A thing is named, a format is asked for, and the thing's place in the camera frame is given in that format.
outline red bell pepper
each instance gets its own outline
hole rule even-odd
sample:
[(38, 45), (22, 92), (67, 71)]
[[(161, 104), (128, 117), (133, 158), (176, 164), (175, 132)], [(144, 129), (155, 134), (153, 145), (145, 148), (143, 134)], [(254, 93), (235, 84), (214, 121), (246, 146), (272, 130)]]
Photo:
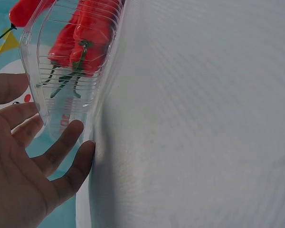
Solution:
[(80, 13), (77, 27), (74, 31), (74, 40), (76, 43), (81, 40), (87, 40), (93, 43), (93, 46), (108, 44), (111, 40), (112, 28), (111, 20), (101, 15), (91, 14), (91, 7), (95, 0), (85, 0)]
[(82, 65), (78, 66), (75, 63), (78, 63), (81, 60), (84, 47), (80, 44), (75, 44), (75, 47), (70, 56), (70, 64), (74, 72), (82, 72), (87, 76), (92, 76), (104, 63), (105, 52), (99, 48), (88, 47), (86, 55), (82, 60)]
[(108, 18), (119, 18), (121, 15), (118, 0), (89, 0), (85, 4), (85, 10)]
[[(41, 0), (19, 0), (9, 11), (9, 20), (16, 27), (25, 27)], [(43, 0), (37, 15), (51, 7), (55, 0)]]
[(60, 31), (55, 44), (52, 46), (48, 53), (48, 59), (51, 60), (51, 63), (57, 67), (69, 66), (70, 55), (75, 45), (73, 34), (79, 19), (82, 2), (83, 0), (80, 0), (80, 3), (78, 4), (76, 11), (72, 15), (71, 20)]

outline finger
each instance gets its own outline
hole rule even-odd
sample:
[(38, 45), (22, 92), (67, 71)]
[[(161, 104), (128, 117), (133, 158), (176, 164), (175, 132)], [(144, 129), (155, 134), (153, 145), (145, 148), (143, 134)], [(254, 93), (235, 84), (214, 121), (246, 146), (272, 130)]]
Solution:
[(10, 129), (14, 129), (25, 120), (37, 113), (36, 105), (33, 102), (13, 104), (0, 110), (0, 117), (5, 119)]
[(73, 148), (83, 131), (83, 124), (78, 120), (72, 121), (61, 134), (60, 138), (43, 155), (32, 158), (45, 176), (51, 175)]
[(73, 164), (66, 174), (52, 181), (59, 197), (59, 204), (67, 201), (78, 192), (91, 170), (94, 153), (95, 143), (92, 141), (85, 142), (80, 146)]
[(26, 148), (43, 126), (40, 116), (34, 116), (24, 124), (18, 126), (12, 134), (17, 144)]
[(25, 74), (0, 74), (0, 105), (20, 97), (28, 85)]

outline red chili pepper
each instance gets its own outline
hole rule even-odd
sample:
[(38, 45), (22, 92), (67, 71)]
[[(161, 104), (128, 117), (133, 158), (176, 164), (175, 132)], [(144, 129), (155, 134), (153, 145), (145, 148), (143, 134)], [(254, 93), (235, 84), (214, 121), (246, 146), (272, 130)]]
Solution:
[(79, 19), (80, 10), (82, 8), (80, 3), (72, 15), (71, 20), (58, 34), (55, 44), (48, 53), (48, 59), (50, 59), (52, 64), (57, 67), (69, 66), (70, 55), (75, 45), (73, 34)]
[[(9, 20), (16, 27), (25, 27), (41, 0), (19, 0), (9, 11)], [(43, 0), (37, 15), (49, 8), (55, 0)]]

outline white surface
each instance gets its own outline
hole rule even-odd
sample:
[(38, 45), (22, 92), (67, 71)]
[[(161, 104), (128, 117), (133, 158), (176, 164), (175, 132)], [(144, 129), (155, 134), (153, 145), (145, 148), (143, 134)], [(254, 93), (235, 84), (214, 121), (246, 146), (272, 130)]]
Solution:
[(92, 228), (285, 228), (285, 0), (128, 1)]

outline fingernail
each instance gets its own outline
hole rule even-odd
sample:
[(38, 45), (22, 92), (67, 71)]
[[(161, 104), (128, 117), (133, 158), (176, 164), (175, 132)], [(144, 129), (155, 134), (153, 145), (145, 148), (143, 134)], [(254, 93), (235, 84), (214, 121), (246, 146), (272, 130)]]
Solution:
[(96, 144), (93, 140), (88, 140), (89, 142), (92, 142), (93, 144)]

